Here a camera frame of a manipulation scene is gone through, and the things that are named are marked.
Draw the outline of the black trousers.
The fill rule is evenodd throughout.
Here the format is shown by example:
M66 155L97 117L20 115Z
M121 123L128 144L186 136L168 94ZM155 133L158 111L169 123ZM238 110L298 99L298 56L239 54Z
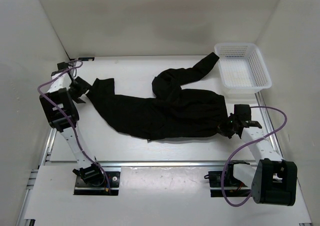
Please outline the black trousers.
M161 72L151 84L154 98L116 94L113 78L97 78L86 96L106 123L122 134L149 141L212 137L228 118L225 97L182 86L202 80L218 60L212 52L193 67Z

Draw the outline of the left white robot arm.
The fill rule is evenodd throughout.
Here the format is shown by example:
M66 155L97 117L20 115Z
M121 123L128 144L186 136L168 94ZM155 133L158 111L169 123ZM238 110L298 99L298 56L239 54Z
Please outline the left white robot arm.
M57 70L51 74L46 93L41 92L41 87L38 88L40 104L48 124L63 136L75 157L77 168L73 173L84 183L97 187L105 183L105 174L77 127L80 116L70 94L74 81L69 73L61 75L62 72Z

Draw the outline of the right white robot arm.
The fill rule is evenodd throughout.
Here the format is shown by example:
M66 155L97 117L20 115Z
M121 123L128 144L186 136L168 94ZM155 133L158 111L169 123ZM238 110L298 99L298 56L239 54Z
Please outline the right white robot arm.
M227 198L225 181L230 186L241 182L250 189L244 202L253 199L256 204L293 206L296 202L297 165L285 160L268 141L268 137L280 131L286 123L264 134L261 124L252 120L251 110L248 104L234 105L234 112L218 127L221 135L228 138L238 135L244 142L229 156L222 169L222 196ZM232 162L232 158L244 148L249 148L257 163L256 168L247 163Z

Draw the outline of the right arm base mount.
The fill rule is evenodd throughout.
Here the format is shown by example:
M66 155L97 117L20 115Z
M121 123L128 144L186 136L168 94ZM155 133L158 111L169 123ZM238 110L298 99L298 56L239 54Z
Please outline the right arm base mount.
M203 176L206 183L209 183L210 196L212 198L223 197L222 194L222 172L223 165L210 166L208 172ZM251 190L243 182L233 176L234 163L228 164L224 175L224 192L227 197L247 197Z

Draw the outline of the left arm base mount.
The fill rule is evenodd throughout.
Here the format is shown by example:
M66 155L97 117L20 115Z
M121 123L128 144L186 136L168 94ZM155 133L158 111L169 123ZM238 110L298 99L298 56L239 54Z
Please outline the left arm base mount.
M97 177L93 177L91 181L83 181L80 172L77 169L72 171L76 175L74 184L74 195L79 196L118 196L121 172L120 171L107 171L106 175L109 180L109 185L102 173Z

